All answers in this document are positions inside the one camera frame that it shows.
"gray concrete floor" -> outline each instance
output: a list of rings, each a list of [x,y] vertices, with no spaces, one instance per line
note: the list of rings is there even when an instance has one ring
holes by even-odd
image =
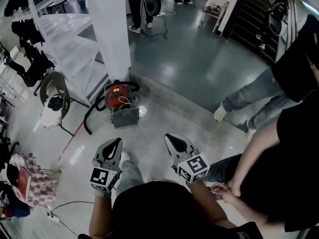
[[[176,12],[165,16],[167,40],[162,36],[148,38],[129,32],[131,70],[214,112],[224,97],[252,82],[268,66],[245,47],[212,33],[215,18],[207,15],[199,28],[207,0],[191,1],[194,5],[163,1],[166,8]],[[163,6],[161,11],[171,13]],[[147,29],[142,17],[141,26],[148,35],[164,33],[163,20],[154,17],[153,28]],[[131,16],[127,22],[133,24]],[[245,130],[240,125],[263,103],[229,113],[226,120]]]

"red object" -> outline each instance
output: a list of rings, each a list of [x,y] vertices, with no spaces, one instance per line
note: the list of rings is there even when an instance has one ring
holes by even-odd
[[[24,198],[29,197],[30,184],[31,184],[31,176],[23,167],[20,167],[19,177],[18,177],[18,189],[20,193],[24,196]]]
[[[107,105],[110,108],[118,109],[123,105],[123,103],[130,102],[129,97],[129,92],[124,85],[114,85],[109,88]]]

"pink checkered fabric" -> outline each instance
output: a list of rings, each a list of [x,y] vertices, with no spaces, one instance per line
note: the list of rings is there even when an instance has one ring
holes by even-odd
[[[21,201],[31,207],[35,207],[36,205],[48,204],[55,200],[53,184],[57,183],[57,180],[53,180],[49,174],[41,171],[41,167],[36,164],[32,153],[15,154],[11,157],[9,163],[16,166],[19,170],[20,167],[24,167],[31,175],[30,192],[27,199],[20,193],[17,187],[11,185],[15,195]]]

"white pillar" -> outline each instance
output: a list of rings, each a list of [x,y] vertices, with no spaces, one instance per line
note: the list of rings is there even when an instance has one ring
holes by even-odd
[[[131,66],[125,0],[87,0],[94,32],[111,81],[128,79]]]

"blue jeans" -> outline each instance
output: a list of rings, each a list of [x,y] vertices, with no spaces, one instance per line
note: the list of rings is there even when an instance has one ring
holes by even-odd
[[[177,183],[167,179],[161,181]],[[133,188],[135,186],[139,186],[144,183],[145,182],[142,178],[139,168],[130,161],[124,161],[122,165],[120,183],[116,188],[116,195],[118,196],[119,194],[128,189]]]
[[[265,98],[271,99],[250,118],[248,127],[251,129],[259,129],[268,120],[278,117],[283,109],[297,104],[279,86],[271,68],[264,71],[252,83],[227,96],[222,103],[225,110],[231,112],[240,110]]]

